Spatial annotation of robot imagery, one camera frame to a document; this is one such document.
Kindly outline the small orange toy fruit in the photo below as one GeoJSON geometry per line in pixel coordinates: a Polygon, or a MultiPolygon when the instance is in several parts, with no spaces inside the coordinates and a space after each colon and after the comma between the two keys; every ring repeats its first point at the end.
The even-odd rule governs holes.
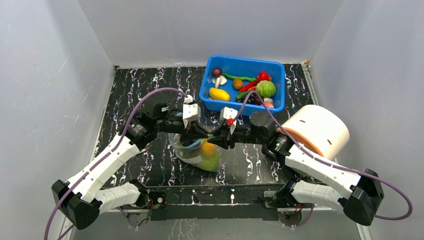
{"type": "Polygon", "coordinates": [[[209,143],[206,139],[201,142],[200,153],[206,158],[214,158],[217,155],[217,146],[209,143]]]}

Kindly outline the clear zip top bag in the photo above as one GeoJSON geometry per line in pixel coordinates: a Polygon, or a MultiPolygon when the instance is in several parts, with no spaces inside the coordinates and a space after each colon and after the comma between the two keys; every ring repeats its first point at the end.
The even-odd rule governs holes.
{"type": "Polygon", "coordinates": [[[189,165],[196,167],[195,164],[199,163],[202,160],[201,159],[202,154],[200,151],[200,148],[202,145],[201,142],[203,140],[208,140],[208,139],[203,139],[201,141],[199,140],[196,145],[183,146],[180,143],[180,136],[181,135],[177,133],[169,133],[168,134],[169,143],[171,144],[176,156],[180,160],[182,160],[183,162],[189,165]]]}

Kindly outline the green toy cabbage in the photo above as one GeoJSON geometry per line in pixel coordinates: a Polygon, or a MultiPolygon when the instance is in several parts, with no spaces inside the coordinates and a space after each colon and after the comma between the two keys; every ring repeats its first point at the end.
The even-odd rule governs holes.
{"type": "Polygon", "coordinates": [[[218,171],[218,167],[220,165],[220,157],[218,155],[214,155],[211,157],[201,155],[200,157],[201,157],[201,161],[195,164],[197,168],[207,172],[218,171]]]}

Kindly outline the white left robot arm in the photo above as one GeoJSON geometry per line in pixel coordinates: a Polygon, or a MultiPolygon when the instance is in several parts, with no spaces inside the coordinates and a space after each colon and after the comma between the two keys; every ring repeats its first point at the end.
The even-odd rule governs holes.
{"type": "Polygon", "coordinates": [[[138,103],[122,132],[83,170],[67,181],[57,180],[51,187],[61,213],[78,229],[90,226],[100,214],[125,205],[146,208],[153,204],[150,190],[133,179],[121,186],[102,189],[107,180],[128,160],[157,138],[158,133],[179,134],[184,141],[206,139],[200,126],[200,106],[184,100],[181,115],[173,114],[166,101],[138,103]]]}

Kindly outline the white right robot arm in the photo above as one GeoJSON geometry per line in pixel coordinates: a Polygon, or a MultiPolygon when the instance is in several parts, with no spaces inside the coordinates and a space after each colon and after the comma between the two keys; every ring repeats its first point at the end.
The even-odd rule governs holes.
{"type": "Polygon", "coordinates": [[[223,108],[221,124],[209,142],[224,149],[237,143],[260,144],[269,160],[319,180],[319,184],[290,180],[275,194],[274,202],[288,207],[300,203],[328,207],[360,225],[372,224],[384,191],[375,171],[360,172],[334,162],[350,138],[340,118],[312,104],[303,106],[281,128],[266,111],[254,112],[249,127],[238,126],[237,115],[237,110],[223,108]]]}

